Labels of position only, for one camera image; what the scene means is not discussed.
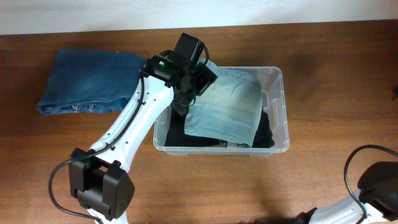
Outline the light blue jeans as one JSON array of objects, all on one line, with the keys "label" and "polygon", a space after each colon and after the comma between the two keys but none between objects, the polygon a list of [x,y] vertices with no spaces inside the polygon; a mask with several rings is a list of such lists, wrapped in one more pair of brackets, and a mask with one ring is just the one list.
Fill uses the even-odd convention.
[{"label": "light blue jeans", "polygon": [[217,79],[196,98],[185,118],[187,135],[252,146],[261,120],[262,88],[250,73],[206,64]]}]

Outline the large black garment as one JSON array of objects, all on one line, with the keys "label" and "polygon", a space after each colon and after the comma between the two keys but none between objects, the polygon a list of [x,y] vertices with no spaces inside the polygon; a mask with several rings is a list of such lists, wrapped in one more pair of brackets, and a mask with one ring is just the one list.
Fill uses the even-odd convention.
[{"label": "large black garment", "polygon": [[211,147],[220,145],[219,139],[191,136],[185,134],[184,124],[186,116],[180,116],[172,110],[170,125],[165,140],[167,147]]}]

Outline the dark blue jeans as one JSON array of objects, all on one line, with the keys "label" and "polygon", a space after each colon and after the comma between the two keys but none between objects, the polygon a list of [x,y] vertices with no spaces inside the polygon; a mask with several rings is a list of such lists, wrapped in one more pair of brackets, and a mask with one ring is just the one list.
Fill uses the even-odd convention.
[{"label": "dark blue jeans", "polygon": [[132,53],[61,49],[37,110],[42,115],[122,111],[144,64]]}]

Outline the small black garment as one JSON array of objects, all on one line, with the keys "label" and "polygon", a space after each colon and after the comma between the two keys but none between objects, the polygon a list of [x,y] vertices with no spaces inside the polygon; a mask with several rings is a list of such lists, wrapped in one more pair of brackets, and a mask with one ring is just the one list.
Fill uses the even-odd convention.
[{"label": "small black garment", "polygon": [[275,145],[275,142],[272,138],[272,131],[269,124],[268,114],[262,110],[261,119],[259,122],[259,126],[257,128],[254,141],[252,144],[253,148],[270,148]]}]

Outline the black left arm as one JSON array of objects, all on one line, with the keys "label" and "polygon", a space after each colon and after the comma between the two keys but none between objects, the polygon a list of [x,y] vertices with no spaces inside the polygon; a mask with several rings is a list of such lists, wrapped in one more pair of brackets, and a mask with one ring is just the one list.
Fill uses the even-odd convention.
[{"label": "black left arm", "polygon": [[200,62],[205,44],[182,33],[175,48],[146,60],[137,88],[116,121],[89,150],[75,149],[68,163],[72,197],[96,223],[127,223],[135,187],[128,176],[151,126],[168,107],[184,116],[217,76]]}]

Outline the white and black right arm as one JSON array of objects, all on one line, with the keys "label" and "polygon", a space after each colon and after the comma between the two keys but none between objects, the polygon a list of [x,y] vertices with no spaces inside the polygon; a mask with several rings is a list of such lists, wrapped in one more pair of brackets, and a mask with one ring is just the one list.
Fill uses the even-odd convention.
[{"label": "white and black right arm", "polygon": [[364,223],[393,222],[397,220],[397,162],[376,162],[358,181],[354,193],[361,207],[348,196],[325,208],[313,208],[300,213],[294,223],[304,224],[352,224],[365,214]]}]

